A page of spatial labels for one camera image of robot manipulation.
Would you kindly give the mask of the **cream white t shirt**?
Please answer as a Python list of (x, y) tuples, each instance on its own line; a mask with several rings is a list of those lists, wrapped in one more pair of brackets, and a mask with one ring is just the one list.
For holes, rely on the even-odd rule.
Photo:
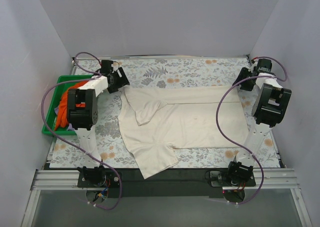
[(127, 86), (121, 102), (120, 133), (144, 179), (176, 165), (176, 149), (234, 148), (249, 133), (238, 93), (228, 86)]

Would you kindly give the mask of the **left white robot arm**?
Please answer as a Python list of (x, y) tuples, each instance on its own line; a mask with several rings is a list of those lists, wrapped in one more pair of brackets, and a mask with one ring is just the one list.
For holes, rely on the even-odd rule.
[(95, 126), (98, 122), (98, 96), (107, 91), (117, 92), (130, 82), (120, 64), (112, 60), (102, 60), (97, 75), (79, 87), (67, 91), (67, 121), (72, 125), (79, 140), (79, 147), (86, 155), (78, 171), (84, 180), (95, 187), (106, 183), (107, 177), (98, 151)]

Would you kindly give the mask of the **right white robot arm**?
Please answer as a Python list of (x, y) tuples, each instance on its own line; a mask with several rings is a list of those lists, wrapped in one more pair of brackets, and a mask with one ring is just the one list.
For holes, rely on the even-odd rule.
[(250, 68), (243, 67), (232, 84), (241, 90), (252, 91), (255, 86), (259, 92), (252, 107), (254, 118), (243, 146), (233, 161), (228, 165), (227, 182), (232, 186), (244, 186), (253, 179), (255, 159), (265, 137), (277, 124), (284, 119), (292, 91), (279, 84), (280, 79), (272, 72), (272, 64), (280, 62), (267, 56), (255, 57)]

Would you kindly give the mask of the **green plastic tray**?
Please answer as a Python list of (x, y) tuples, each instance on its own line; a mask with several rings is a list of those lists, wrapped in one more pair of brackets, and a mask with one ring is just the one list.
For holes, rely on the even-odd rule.
[[(57, 87), (55, 87), (52, 91), (53, 91), (53, 95), (51, 98), (51, 102), (50, 102), (50, 106), (48, 108), (48, 111), (46, 112), (46, 122), (48, 124), (48, 126), (54, 130), (55, 128), (55, 124), (56, 124), (56, 119), (57, 116), (55, 114), (55, 108), (58, 107), (61, 97), (63, 95), (63, 93), (71, 86), (74, 86), (76, 83), (83, 81), (84, 79), (91, 79), (92, 74), (85, 74), (85, 75), (61, 75), (58, 79), (57, 79), (57, 84), (58, 83), (62, 83), (62, 82), (67, 82), (67, 81), (76, 81), (74, 83), (65, 83), (65, 84), (61, 84)], [(75, 136), (76, 133), (75, 131), (65, 131), (65, 128), (58, 128), (55, 132), (57, 135), (59, 136)], [(53, 136), (53, 134), (48, 131), (47, 127), (45, 126), (45, 124), (42, 127), (42, 133), (44, 135), (49, 135), (49, 136)]]

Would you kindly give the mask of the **purple t shirt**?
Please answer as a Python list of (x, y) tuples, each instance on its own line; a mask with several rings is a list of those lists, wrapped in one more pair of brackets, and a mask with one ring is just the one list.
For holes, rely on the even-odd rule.
[[(56, 114), (56, 116), (58, 116), (58, 113), (59, 113), (59, 107), (57, 106), (55, 109), (54, 109), (54, 112)], [(65, 128), (64, 128), (65, 131), (74, 131), (74, 128), (72, 126), (71, 123), (69, 123)]]

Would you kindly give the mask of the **floral patterned table mat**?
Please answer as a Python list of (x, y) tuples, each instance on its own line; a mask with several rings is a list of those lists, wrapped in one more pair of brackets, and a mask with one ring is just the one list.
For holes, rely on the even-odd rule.
[[(121, 58), (122, 67), (135, 88), (186, 88), (228, 86), (240, 70), (249, 65), (246, 58)], [(98, 99), (99, 119), (95, 127), (98, 151), (102, 160), (114, 168), (136, 168), (134, 157), (127, 151), (121, 137), (118, 115), (121, 94), (102, 93)], [(76, 148), (76, 136), (53, 141), (47, 161), (50, 168), (73, 169), (83, 164), (85, 154)], [(237, 148), (193, 148), (175, 151), (176, 168), (226, 168)]]

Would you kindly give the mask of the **orange t shirt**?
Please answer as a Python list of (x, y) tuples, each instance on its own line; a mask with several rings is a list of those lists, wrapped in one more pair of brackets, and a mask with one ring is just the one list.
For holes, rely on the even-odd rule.
[(59, 102), (59, 109), (58, 109), (58, 116), (56, 118), (54, 131), (56, 131), (58, 128), (65, 128), (69, 122), (67, 120), (67, 103), (68, 103), (68, 90), (69, 89), (77, 89), (83, 85), (85, 85), (87, 81), (81, 81), (76, 83), (75, 85), (69, 87), (61, 96), (60, 102)]

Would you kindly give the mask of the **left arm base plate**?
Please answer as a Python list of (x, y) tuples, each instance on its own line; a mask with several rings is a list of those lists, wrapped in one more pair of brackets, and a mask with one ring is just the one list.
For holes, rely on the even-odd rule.
[(120, 193), (120, 179), (113, 171), (102, 171), (98, 174), (80, 173), (77, 181), (77, 187), (90, 190), (104, 190), (108, 188), (110, 195), (118, 195)]

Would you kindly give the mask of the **aluminium frame rail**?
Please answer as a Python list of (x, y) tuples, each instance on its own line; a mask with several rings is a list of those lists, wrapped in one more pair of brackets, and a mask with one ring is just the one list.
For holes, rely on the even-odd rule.
[[(210, 169), (169, 169), (143, 179), (138, 169), (111, 175), (102, 207), (86, 194), (97, 187), (75, 169), (36, 171), (24, 227), (310, 227), (296, 173), (290, 168), (255, 169), (243, 191), (213, 179)], [(235, 196), (246, 203), (232, 205)]]

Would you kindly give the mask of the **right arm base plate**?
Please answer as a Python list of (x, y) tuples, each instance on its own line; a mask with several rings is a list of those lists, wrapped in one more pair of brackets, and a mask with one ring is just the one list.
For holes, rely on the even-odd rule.
[(238, 188), (238, 187), (255, 187), (256, 181), (254, 178), (254, 175), (250, 177), (250, 179), (244, 183), (240, 183), (236, 180), (232, 180), (228, 176), (228, 171), (226, 168), (215, 168), (215, 169), (209, 169), (204, 174), (205, 180), (208, 182), (208, 184), (212, 187), (232, 187), (232, 188)]

